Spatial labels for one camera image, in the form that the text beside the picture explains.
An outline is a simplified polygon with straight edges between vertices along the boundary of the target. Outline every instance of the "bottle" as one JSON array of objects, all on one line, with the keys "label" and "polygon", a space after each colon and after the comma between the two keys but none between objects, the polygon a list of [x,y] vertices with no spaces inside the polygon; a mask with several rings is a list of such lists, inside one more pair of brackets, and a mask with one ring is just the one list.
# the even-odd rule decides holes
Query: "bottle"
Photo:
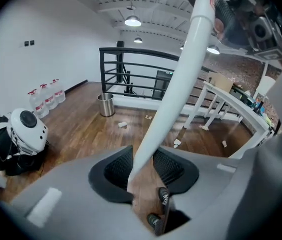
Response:
[{"label": "bottle", "polygon": [[263,104],[264,104],[264,102],[261,101],[260,104],[258,105],[258,107],[254,108],[253,111],[254,111],[256,114],[261,115],[261,108],[262,108]]},{"label": "bottle", "polygon": [[50,83],[50,85],[54,90],[54,95],[57,103],[62,103],[63,101],[65,101],[65,92],[61,83],[59,82],[59,79],[53,79],[53,82]]},{"label": "bottle", "polygon": [[49,110],[54,109],[57,106],[57,102],[54,97],[54,93],[50,88],[46,87],[46,83],[41,84],[41,96]]},{"label": "bottle", "polygon": [[49,109],[46,107],[44,100],[36,92],[36,89],[30,91],[28,95],[30,95],[30,105],[38,118],[41,119],[49,114]]}]

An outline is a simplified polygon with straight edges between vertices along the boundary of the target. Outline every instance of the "metal trash can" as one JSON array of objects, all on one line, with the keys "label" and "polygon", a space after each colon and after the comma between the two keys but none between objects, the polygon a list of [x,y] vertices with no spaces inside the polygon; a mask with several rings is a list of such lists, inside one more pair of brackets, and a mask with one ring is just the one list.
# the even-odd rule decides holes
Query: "metal trash can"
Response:
[{"label": "metal trash can", "polygon": [[100,113],[104,117],[110,117],[115,113],[113,95],[110,93],[100,94],[97,99],[99,102]]}]

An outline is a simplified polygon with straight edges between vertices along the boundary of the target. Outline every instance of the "brick wall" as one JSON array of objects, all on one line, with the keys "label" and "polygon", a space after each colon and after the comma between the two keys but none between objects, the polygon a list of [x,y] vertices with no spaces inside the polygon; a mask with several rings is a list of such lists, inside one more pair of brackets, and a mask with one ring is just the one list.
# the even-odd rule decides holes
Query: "brick wall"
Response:
[{"label": "brick wall", "polygon": [[[264,63],[261,63],[251,58],[229,54],[214,55],[211,53],[207,53],[203,66],[223,74],[224,76],[236,83],[243,84],[250,90],[251,96],[254,95],[254,92],[260,83],[264,70]],[[276,80],[277,77],[280,75],[280,71],[275,67],[269,65],[266,75]],[[201,71],[199,77],[206,79],[207,73]],[[195,86],[203,87],[203,82],[197,80]],[[194,88],[192,94],[199,96],[200,92],[201,90]],[[214,98],[214,94],[208,93],[206,98],[212,100]],[[197,98],[195,97],[189,98],[189,102],[191,103],[195,103],[196,100]],[[203,105],[209,106],[210,103],[210,101],[205,100],[203,102]],[[277,125],[279,118],[276,114],[275,109],[268,100],[265,101],[264,108],[267,115],[270,118],[274,118],[273,122],[275,125]],[[230,112],[236,113],[234,109],[230,109]],[[244,120],[243,122],[252,132],[254,132],[254,128],[246,120]]]}]

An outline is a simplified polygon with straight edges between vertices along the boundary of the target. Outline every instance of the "cardboard box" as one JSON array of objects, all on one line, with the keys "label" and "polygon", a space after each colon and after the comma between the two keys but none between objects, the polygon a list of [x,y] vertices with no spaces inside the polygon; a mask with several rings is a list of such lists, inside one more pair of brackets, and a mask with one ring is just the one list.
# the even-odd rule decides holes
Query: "cardboard box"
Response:
[{"label": "cardboard box", "polygon": [[227,93],[230,92],[233,86],[233,82],[220,73],[209,72],[206,81]]}]

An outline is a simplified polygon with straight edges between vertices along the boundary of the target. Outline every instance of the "white table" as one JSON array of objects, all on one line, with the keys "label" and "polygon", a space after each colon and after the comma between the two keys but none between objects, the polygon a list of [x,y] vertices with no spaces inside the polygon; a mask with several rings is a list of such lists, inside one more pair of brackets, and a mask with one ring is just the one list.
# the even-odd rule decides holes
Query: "white table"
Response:
[{"label": "white table", "polygon": [[237,110],[238,113],[255,128],[256,133],[239,150],[237,150],[234,154],[230,156],[230,158],[235,158],[235,159],[242,158],[246,150],[256,147],[257,144],[259,144],[261,140],[266,137],[266,135],[270,131],[269,125],[265,122],[265,120],[261,116],[257,115],[250,107],[246,106],[239,99],[229,94],[228,92],[222,89],[219,89],[215,87],[214,85],[204,81],[204,87],[202,89],[202,92],[199,98],[197,99],[197,102],[193,108],[193,111],[191,112],[185,124],[183,125],[184,128],[188,128],[193,118],[197,115],[198,109],[202,105],[204,98],[207,94],[207,91],[211,91],[215,93],[215,98],[213,99],[213,102],[211,103],[208,109],[208,112],[211,110],[216,100],[216,97],[219,97],[221,101],[218,104],[218,106],[216,107],[212,116],[209,118],[206,124],[202,127],[203,129],[208,130],[208,126],[211,124],[211,122],[214,120],[216,115],[219,113],[224,103],[228,104],[228,108],[225,110],[225,112],[221,116],[222,118],[224,118],[225,113],[228,111],[229,107],[231,106],[232,108]]}]

